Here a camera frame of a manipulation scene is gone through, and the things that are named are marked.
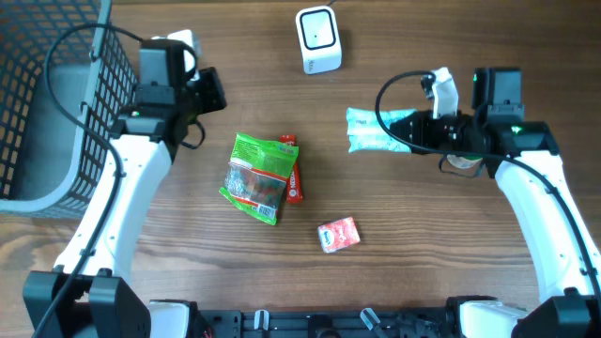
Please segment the teal wipes packet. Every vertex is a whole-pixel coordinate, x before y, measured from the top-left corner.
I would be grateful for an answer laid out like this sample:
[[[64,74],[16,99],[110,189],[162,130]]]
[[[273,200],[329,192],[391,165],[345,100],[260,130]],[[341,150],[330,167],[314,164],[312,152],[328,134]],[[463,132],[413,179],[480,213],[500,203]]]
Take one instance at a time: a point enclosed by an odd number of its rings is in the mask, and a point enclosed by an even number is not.
[[[359,108],[347,108],[349,153],[360,150],[382,150],[410,153],[408,146],[395,141],[379,125],[376,114]]]

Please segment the green lid jar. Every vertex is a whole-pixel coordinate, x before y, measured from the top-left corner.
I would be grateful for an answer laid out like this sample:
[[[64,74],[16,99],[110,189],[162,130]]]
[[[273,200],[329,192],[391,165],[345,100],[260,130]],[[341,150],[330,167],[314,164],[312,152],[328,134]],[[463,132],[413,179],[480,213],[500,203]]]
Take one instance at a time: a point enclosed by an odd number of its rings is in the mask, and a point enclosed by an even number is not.
[[[468,170],[483,164],[480,157],[459,157],[456,155],[448,155],[446,161],[454,168],[460,170]]]

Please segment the green snack packet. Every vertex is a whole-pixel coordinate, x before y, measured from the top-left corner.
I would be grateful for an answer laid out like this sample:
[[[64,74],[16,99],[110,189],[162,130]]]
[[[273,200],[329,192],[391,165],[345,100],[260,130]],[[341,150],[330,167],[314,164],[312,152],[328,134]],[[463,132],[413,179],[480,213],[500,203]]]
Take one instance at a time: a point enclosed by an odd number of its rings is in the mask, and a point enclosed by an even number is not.
[[[219,193],[233,206],[275,225],[299,148],[238,133]]]

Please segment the red candy bar wrapper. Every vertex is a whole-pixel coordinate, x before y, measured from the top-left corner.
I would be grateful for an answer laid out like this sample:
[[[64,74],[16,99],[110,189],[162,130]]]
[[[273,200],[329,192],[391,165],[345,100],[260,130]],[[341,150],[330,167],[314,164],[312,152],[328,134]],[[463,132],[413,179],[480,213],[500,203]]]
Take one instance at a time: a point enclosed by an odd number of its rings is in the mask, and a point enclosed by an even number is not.
[[[295,135],[282,135],[280,137],[280,142],[288,146],[297,146],[297,138]],[[298,161],[295,161],[286,187],[286,202],[288,204],[298,204],[303,201],[299,175]]]

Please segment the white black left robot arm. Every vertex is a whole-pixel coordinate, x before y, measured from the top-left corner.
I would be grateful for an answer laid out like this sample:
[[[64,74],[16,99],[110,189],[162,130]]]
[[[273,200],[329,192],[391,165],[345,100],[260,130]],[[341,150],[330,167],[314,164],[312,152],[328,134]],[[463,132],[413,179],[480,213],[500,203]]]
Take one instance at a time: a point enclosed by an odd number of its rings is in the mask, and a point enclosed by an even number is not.
[[[205,337],[196,302],[144,303],[129,285],[150,203],[197,117],[224,109],[214,67],[180,89],[140,84],[110,131],[113,154],[75,235],[48,272],[32,271],[23,300],[37,337]]]

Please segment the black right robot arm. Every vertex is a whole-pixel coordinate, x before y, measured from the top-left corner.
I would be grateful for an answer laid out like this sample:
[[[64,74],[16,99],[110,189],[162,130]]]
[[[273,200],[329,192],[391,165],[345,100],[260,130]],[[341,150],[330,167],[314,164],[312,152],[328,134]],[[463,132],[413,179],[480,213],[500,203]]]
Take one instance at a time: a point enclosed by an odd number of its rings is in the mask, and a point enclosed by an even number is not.
[[[597,337],[600,252],[564,176],[547,123],[527,121],[516,68],[473,74],[473,114],[458,108],[446,68],[413,70],[433,106],[379,126],[414,154],[477,158],[508,200],[527,243],[539,305],[525,311],[484,296],[450,298],[447,330],[455,337]]]

